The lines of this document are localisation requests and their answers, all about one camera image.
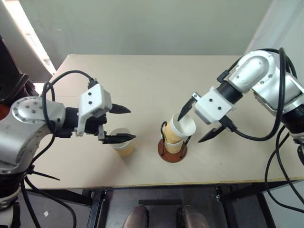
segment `paper cup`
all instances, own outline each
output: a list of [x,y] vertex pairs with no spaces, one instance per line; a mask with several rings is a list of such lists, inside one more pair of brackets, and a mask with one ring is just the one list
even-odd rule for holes
[[165,147],[169,153],[178,153],[181,150],[183,142],[183,140],[174,144],[165,142]]
[[[130,133],[130,131],[126,128],[117,128],[113,130],[110,135],[116,135],[118,133]],[[134,151],[132,140],[118,144],[111,144],[111,146],[121,157],[128,156]]]
[[189,115],[185,115],[180,121],[177,121],[178,116],[179,113],[174,114],[163,129],[165,141],[171,144],[178,143],[184,138],[193,135],[196,130],[194,120]]

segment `beige tabletop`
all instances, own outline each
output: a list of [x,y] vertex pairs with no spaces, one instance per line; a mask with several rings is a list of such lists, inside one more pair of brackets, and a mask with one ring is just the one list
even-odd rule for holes
[[[254,142],[235,133],[222,132],[203,143],[198,140],[218,124],[206,125],[193,111],[196,132],[188,144],[188,154],[179,163],[165,162],[157,153],[163,121],[181,110],[193,92],[204,95],[218,86],[217,76],[238,56],[128,56],[69,55],[59,74],[82,70],[111,93],[112,102],[128,107],[130,114],[107,114],[104,129],[128,128],[137,135],[135,151],[120,157],[110,145],[96,136],[56,139],[36,162],[36,171],[61,181],[30,176],[39,188],[131,187],[173,184],[208,184],[263,181],[266,164],[275,147],[275,139]],[[86,91],[88,80],[78,74],[66,76],[55,85],[56,99],[65,106],[77,107],[78,97]],[[239,130],[252,136],[271,131],[274,117],[256,101],[250,91],[229,114]],[[47,136],[40,144],[43,148]],[[281,157],[293,179],[304,177],[296,152],[297,145],[287,140]],[[276,158],[269,179],[284,180]]]

